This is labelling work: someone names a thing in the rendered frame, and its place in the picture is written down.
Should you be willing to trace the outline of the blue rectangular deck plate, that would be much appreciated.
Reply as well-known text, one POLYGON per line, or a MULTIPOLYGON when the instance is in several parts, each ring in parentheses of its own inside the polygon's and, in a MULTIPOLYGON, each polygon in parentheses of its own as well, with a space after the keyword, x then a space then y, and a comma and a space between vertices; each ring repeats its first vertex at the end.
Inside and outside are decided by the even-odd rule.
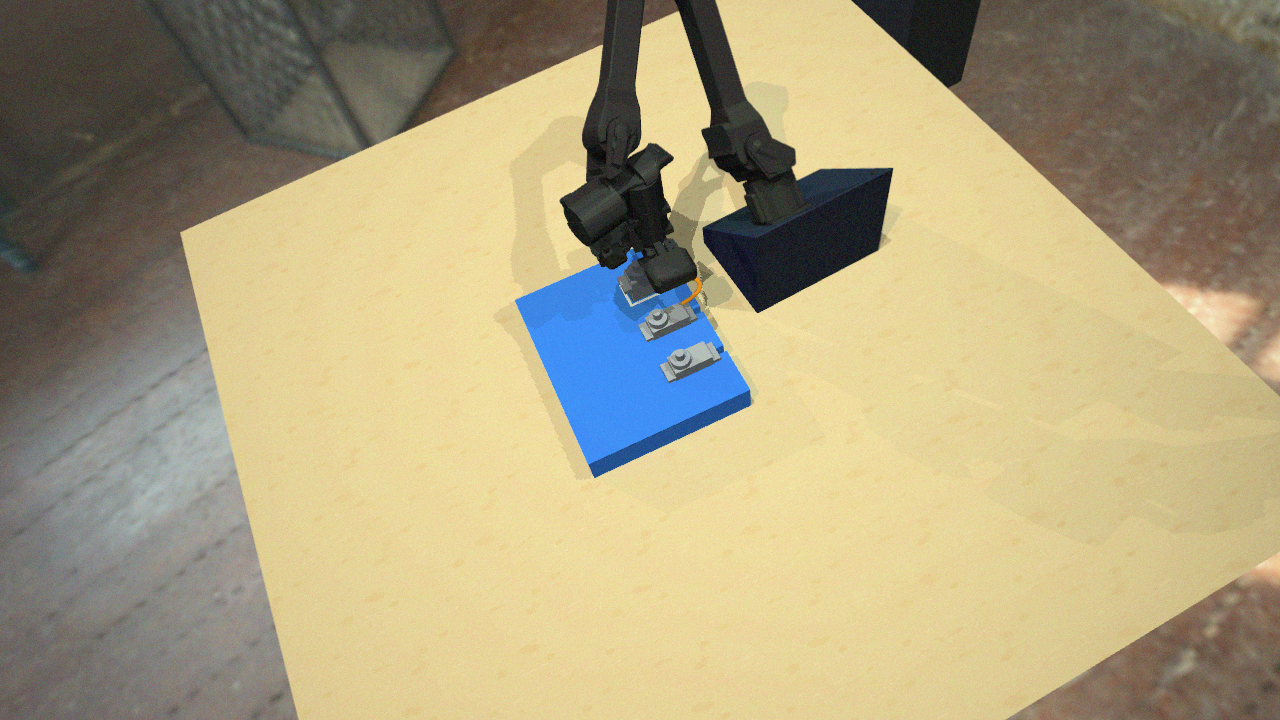
POLYGON ((751 406, 689 284, 634 302, 627 258, 515 300, 594 478, 751 406))

